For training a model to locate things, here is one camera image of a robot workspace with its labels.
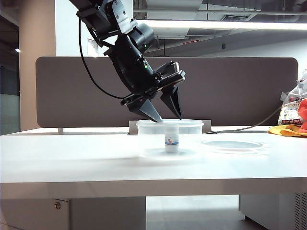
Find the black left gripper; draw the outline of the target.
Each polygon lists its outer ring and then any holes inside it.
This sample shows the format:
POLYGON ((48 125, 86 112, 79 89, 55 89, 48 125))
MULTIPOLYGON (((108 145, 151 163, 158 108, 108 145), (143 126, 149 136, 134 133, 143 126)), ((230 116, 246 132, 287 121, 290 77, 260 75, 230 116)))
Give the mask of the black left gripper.
POLYGON ((178 119, 182 119, 177 84, 185 80, 185 71, 179 68, 177 62, 169 61, 153 70, 127 35, 119 36, 106 54, 112 60, 121 81, 132 94, 124 97, 122 105, 144 98, 146 100, 140 101, 141 116, 162 123, 162 117, 149 100, 162 91, 161 100, 178 119))

